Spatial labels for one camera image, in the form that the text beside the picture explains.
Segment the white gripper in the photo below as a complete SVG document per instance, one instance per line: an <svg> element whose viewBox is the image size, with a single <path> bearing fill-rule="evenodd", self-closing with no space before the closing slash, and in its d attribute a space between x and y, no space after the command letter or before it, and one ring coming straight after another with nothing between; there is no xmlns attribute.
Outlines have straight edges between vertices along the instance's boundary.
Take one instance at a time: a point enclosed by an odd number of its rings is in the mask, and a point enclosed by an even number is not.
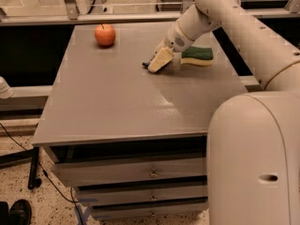
<svg viewBox="0 0 300 225"><path fill-rule="evenodd" d="M154 49L154 58L147 69L156 73L173 60L173 50L176 53L185 51L193 40L189 39L180 29L179 22L174 22L164 39Z"/></svg>

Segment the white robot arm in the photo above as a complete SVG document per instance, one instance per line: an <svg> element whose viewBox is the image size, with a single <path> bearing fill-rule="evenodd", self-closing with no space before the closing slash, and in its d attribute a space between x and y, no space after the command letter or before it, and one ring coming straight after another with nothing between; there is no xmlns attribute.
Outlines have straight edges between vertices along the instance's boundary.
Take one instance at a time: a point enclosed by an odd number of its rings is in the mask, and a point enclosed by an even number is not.
<svg viewBox="0 0 300 225"><path fill-rule="evenodd" d="M221 26L260 83L214 113L207 134L210 225L300 225L299 51L239 0L194 0L157 45L156 72Z"/></svg>

